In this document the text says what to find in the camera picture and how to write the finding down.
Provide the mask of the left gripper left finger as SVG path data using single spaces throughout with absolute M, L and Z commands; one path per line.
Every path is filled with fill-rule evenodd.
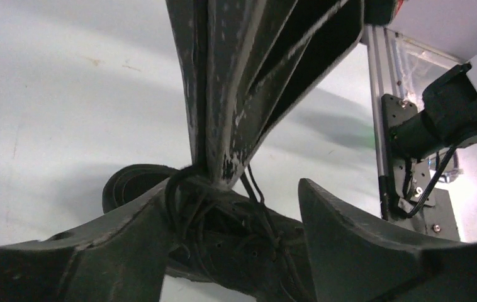
M 0 301 L 158 301 L 172 243 L 164 182 L 43 241 L 0 246 Z

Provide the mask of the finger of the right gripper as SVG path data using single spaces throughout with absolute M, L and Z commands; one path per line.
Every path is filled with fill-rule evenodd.
M 272 128 L 358 43 L 363 1 L 210 1 L 207 169 L 232 187 Z
M 167 1 L 179 59 L 187 113 L 191 158 L 194 164 L 217 167 L 222 157 L 212 145 L 209 104 L 214 100 L 216 33 L 222 27 L 220 1 Z

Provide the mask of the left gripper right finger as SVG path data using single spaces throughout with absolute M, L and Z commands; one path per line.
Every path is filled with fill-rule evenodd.
M 319 301 L 477 301 L 477 242 L 396 226 L 310 179 L 298 197 Z

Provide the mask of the black shoelace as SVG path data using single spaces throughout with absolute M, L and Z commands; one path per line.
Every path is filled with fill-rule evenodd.
M 258 219 L 260 219 L 269 241 L 275 246 L 276 249 L 278 249 L 281 246 L 281 237 L 276 234 L 274 223 L 268 213 L 265 204 L 264 195 L 254 179 L 250 165 L 247 166 L 247 171 L 249 173 L 249 176 L 243 174 L 242 176 L 240 176 L 240 180 L 249 195 L 249 200 L 254 204 L 255 214 L 258 216 Z M 189 179 L 190 177 L 205 175 L 205 168 L 197 164 L 192 164 L 185 168 L 182 168 L 177 173 L 172 175 L 166 184 L 166 188 L 164 190 L 166 212 L 169 220 L 172 223 L 172 228 L 176 235 L 179 235 L 180 232 L 186 231 L 186 229 L 190 225 L 189 222 L 184 225 L 184 228 L 182 228 L 181 226 L 178 205 L 176 201 L 177 189 L 179 185 L 186 179 Z

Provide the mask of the black sneaker shoe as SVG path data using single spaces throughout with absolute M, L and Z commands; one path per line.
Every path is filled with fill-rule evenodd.
M 134 201 L 162 182 L 174 232 L 169 276 L 215 283 L 257 301 L 316 300 L 302 222 L 253 197 L 213 189 L 198 167 L 124 167 L 103 188 L 103 211 Z

